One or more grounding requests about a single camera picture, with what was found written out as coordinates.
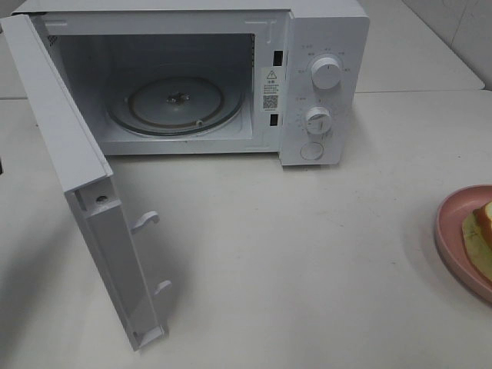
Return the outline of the white microwave oven body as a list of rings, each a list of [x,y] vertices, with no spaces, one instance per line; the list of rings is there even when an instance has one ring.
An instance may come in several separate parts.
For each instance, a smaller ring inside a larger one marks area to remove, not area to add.
[[[341,159],[370,20],[356,1],[27,1],[13,15],[40,16],[61,37],[74,99],[106,155],[275,152],[284,166]],[[313,62],[333,55],[341,81],[321,90]],[[278,112],[261,107],[261,69],[284,69]],[[225,123],[193,135],[155,137],[109,117],[119,87],[162,77],[199,76],[239,85],[244,100]],[[326,108],[331,129],[311,135],[305,113]],[[301,157],[308,142],[321,158]]]

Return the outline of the white warning label sticker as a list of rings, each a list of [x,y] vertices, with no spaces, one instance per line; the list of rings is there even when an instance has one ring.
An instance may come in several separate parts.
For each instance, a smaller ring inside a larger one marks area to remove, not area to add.
[[[278,112],[283,95],[284,69],[279,66],[261,69],[261,107]]]

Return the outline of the round white door button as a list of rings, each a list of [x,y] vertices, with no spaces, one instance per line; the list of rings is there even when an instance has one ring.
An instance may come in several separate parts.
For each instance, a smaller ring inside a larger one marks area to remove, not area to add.
[[[324,147],[318,142],[308,142],[301,148],[300,153],[304,160],[314,161],[323,156]]]

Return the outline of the white timer knob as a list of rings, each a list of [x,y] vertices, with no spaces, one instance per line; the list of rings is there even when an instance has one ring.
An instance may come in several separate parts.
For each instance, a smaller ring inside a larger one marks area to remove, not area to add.
[[[323,107],[310,108],[305,113],[305,127],[311,135],[323,135],[327,133],[332,126],[331,113]]]

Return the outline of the white microwave door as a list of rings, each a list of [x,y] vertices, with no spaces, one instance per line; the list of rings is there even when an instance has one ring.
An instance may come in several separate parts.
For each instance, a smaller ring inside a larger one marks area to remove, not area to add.
[[[138,351],[165,333],[133,238],[149,222],[157,223],[158,213],[128,223],[111,166],[70,88],[61,37],[50,35],[40,16],[13,15],[1,23],[65,199]]]

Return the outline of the glass microwave turntable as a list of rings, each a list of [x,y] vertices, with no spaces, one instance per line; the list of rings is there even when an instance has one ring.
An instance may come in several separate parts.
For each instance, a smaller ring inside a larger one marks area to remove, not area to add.
[[[162,77],[119,87],[106,102],[111,119],[141,135],[193,135],[215,128],[236,115],[243,88],[199,76]]]

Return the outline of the pink round plate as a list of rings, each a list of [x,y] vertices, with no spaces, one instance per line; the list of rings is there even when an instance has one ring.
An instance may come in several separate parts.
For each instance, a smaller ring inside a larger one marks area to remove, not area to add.
[[[488,304],[491,303],[491,282],[480,274],[467,256],[462,222],[474,209],[490,200],[489,184],[459,189],[441,202],[434,223],[434,239],[444,265],[468,291]]]

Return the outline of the upper white power knob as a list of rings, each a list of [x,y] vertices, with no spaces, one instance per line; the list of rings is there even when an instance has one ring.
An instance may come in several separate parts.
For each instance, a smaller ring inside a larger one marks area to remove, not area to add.
[[[341,81],[341,63],[333,55],[321,56],[311,66],[311,80],[321,90],[335,87]]]

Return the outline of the white bread sandwich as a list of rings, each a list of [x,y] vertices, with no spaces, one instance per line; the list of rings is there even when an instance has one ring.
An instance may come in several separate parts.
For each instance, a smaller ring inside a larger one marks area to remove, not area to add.
[[[491,202],[474,209],[463,220],[462,234],[471,264],[491,282]]]

